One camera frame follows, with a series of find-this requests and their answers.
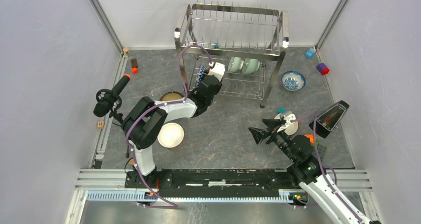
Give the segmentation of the blue white zigzag bowl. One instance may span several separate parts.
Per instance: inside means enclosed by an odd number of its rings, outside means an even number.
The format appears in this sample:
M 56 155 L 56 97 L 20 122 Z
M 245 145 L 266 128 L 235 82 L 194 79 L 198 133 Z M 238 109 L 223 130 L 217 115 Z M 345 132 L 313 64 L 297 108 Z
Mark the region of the blue white zigzag bowl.
M 206 71 L 207 68 L 204 66 L 199 66 L 198 71 L 197 71 L 197 76 L 196 76 L 196 81 L 195 81 L 195 87 L 199 87 L 200 84 L 202 83 L 205 75 L 206 75 Z

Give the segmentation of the teal glazed bowl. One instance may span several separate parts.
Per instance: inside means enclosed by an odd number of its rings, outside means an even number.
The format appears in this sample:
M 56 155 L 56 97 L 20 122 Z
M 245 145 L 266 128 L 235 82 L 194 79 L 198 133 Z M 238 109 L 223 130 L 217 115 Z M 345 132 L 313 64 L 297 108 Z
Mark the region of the teal glazed bowl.
M 296 116 L 291 111 L 279 113 L 274 117 L 274 119 L 275 120 L 284 119 L 286 121 L 284 125 L 281 125 L 281 127 L 278 128 L 278 132 L 283 131 L 286 135 L 292 136 L 298 131 L 299 122 L 298 121 L 292 122 L 293 120 L 296 119 Z

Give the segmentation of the black patterned bowl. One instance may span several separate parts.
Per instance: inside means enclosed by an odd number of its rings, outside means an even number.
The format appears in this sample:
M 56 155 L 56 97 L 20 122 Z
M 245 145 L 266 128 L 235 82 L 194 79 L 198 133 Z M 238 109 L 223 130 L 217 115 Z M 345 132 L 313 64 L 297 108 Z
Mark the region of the black patterned bowl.
M 177 91 L 170 91 L 163 94 L 159 101 L 174 101 L 184 98 L 184 94 L 177 92 Z

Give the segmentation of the blue white floral bowl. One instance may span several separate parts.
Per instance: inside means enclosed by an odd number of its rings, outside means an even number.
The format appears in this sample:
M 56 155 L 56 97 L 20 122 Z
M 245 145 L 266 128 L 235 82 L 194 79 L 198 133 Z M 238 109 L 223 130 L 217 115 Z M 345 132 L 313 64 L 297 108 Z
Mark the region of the blue white floral bowl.
M 288 91 L 299 91 L 305 87 L 306 79 L 297 71 L 286 71 L 281 76 L 281 83 Z

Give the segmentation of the stainless steel dish rack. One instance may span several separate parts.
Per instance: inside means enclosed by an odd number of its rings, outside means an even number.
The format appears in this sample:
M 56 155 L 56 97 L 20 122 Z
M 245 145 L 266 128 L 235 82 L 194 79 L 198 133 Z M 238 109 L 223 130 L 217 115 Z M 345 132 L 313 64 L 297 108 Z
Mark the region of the stainless steel dish rack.
M 174 30 L 174 42 L 179 56 L 194 55 L 191 66 L 184 60 L 179 64 L 188 89 L 195 87 L 199 66 L 212 60 L 225 65 L 222 95 L 257 99 L 264 108 L 290 45 L 289 13 L 213 1 L 186 3 Z M 231 57 L 257 59 L 260 67 L 249 75 L 242 69 L 230 73 Z

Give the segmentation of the orange bowl white inside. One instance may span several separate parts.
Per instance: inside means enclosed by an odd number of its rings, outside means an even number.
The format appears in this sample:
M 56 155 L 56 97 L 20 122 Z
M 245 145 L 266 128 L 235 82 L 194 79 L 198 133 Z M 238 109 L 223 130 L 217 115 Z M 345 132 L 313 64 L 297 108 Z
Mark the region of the orange bowl white inside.
M 165 148 L 175 148 L 184 139 L 184 129 L 177 123 L 167 123 L 158 134 L 158 142 Z

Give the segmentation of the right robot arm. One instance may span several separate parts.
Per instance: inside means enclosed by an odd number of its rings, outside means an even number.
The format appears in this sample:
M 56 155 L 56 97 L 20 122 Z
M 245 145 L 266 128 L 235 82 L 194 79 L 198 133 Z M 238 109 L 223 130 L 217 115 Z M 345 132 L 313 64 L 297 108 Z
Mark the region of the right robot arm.
M 291 161 L 287 168 L 287 183 L 303 189 L 335 224 L 378 224 L 358 210 L 326 174 L 315 142 L 305 135 L 291 137 L 282 126 L 284 118 L 263 119 L 266 128 L 249 127 L 256 144 L 275 144 Z

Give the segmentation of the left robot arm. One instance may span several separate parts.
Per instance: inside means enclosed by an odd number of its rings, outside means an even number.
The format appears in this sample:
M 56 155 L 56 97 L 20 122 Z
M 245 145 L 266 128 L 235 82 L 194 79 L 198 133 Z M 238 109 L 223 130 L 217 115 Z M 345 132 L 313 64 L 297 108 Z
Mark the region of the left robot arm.
M 134 160 L 139 172 L 137 182 L 144 188 L 156 182 L 152 145 L 162 126 L 180 118 L 197 117 L 207 111 L 213 98 L 219 93 L 222 80 L 214 75 L 205 75 L 199 86 L 182 99 L 160 102 L 145 96 L 120 122 L 121 128 L 134 149 Z

